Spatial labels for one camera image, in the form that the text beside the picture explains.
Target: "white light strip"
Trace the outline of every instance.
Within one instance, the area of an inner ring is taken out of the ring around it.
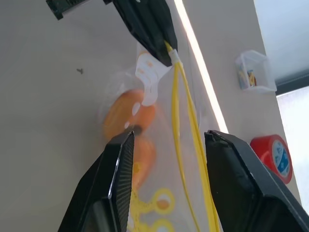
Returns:
[[[188,40],[190,42],[190,45],[192,47],[195,59],[197,60],[197,65],[198,65],[198,69],[202,75],[202,79],[206,88],[206,92],[208,95],[208,98],[211,102],[211,106],[213,109],[213,112],[215,114],[215,117],[217,119],[218,125],[219,125],[219,129],[221,132],[224,133],[228,133],[226,124],[225,124],[225,120],[222,114],[222,111],[220,109],[216,94],[214,92],[212,83],[211,83],[211,79],[209,77],[206,65],[205,65],[205,61],[202,55],[201,50],[199,49],[198,46],[198,42],[197,42],[197,38],[195,37],[194,31],[192,29],[189,17],[187,15],[187,12],[185,11],[184,5],[183,5],[183,1],[182,0],[174,0],[175,4],[176,4],[176,8],[178,11],[178,14],[180,16],[180,19],[183,23],[183,27],[187,33],[188,36]]]

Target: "yellow cable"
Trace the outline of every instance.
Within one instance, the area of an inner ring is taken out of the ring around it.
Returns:
[[[166,44],[168,52],[171,52],[172,47],[167,42],[165,42],[165,44]],[[195,213],[193,211],[193,208],[192,208],[192,205],[189,199],[189,194],[188,194],[186,183],[185,183],[183,161],[181,158],[181,146],[180,146],[180,135],[179,135],[180,122],[179,122],[178,71],[181,72],[185,90],[186,90],[186,95],[187,95],[188,115],[189,115],[189,120],[190,120],[191,133],[193,136],[193,141],[194,141],[195,150],[196,150],[197,163],[198,163],[199,172],[201,176],[201,183],[202,183],[203,195],[204,195],[204,204],[205,204],[205,209],[208,214],[209,229],[210,229],[210,232],[219,232],[220,229],[219,229],[218,215],[217,215],[217,211],[216,211],[216,208],[215,208],[215,205],[212,199],[212,195],[211,195],[208,170],[207,170],[207,162],[206,162],[206,157],[204,155],[205,151],[204,151],[204,146],[203,146],[200,134],[199,134],[199,129],[197,125],[197,117],[195,114],[195,108],[194,108],[194,104],[191,98],[189,85],[185,77],[183,65],[181,62],[177,62],[176,64],[174,64],[174,81],[173,81],[173,89],[172,89],[172,106],[171,106],[172,115],[171,116],[172,116],[174,143],[175,143],[177,161],[178,161],[182,183],[183,183],[183,189],[184,189],[186,199],[188,201],[189,208],[190,208],[194,223],[196,225],[197,231],[200,232],[197,219],[196,219]]]

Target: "red tape roll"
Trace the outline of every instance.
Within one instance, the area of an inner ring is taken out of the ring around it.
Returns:
[[[293,167],[287,144],[279,135],[254,138],[250,146],[260,160],[285,183],[292,179]]]

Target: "small plastic box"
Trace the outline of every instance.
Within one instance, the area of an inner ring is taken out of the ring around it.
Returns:
[[[241,89],[259,93],[277,91],[269,61],[263,54],[245,51],[236,59],[236,66]]]

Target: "clear plastic container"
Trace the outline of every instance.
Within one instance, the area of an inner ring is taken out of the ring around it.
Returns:
[[[259,93],[277,91],[266,56],[250,50],[236,59],[239,85],[243,90]]]
[[[194,60],[186,60],[190,70]],[[130,232],[195,232],[196,227],[183,190],[171,124],[171,91],[174,69],[157,86],[154,104],[144,106],[144,83],[136,67],[115,73],[103,91],[106,99],[99,111],[104,141],[120,130],[135,131]],[[200,76],[187,79],[197,109],[200,135],[217,130],[209,99]],[[201,177],[187,112],[187,98],[179,78],[180,140],[186,185],[201,231],[208,231]]]

